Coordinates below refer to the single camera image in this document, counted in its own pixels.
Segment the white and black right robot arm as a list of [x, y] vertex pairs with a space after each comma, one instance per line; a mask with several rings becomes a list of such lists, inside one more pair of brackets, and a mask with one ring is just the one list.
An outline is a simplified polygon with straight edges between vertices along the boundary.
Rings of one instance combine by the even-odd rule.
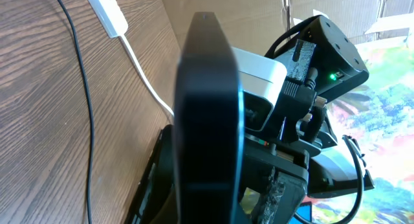
[[264, 56], [234, 49], [245, 98], [245, 146], [238, 198], [259, 198], [239, 222], [310, 223], [298, 214], [306, 197], [355, 194], [342, 223], [374, 187], [356, 139], [338, 151], [327, 104], [369, 78], [356, 47], [329, 18], [317, 15], [281, 35]]

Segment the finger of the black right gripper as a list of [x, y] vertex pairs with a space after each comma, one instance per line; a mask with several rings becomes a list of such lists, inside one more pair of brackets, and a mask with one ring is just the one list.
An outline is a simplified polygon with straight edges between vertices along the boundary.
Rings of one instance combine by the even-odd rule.
[[259, 196], [259, 200], [251, 213], [252, 223], [273, 224], [284, 192], [285, 184], [278, 181], [278, 174], [273, 167], [268, 177], [266, 190]]

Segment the smartphone with lit screen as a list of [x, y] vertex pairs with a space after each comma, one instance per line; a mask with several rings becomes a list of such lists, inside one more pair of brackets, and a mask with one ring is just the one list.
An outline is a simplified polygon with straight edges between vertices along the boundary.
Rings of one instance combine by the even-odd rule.
[[238, 66], [213, 12], [196, 12], [175, 82], [173, 156], [180, 223], [233, 223], [243, 158]]

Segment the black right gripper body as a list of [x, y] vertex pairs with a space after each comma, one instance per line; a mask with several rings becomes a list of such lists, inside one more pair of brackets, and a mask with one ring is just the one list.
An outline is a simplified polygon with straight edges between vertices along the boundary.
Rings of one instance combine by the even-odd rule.
[[246, 133], [242, 189], [260, 196], [273, 167], [285, 184], [273, 223], [288, 223], [307, 194], [309, 161], [322, 149], [316, 139], [325, 120], [325, 103], [310, 87], [286, 81], [263, 130]]

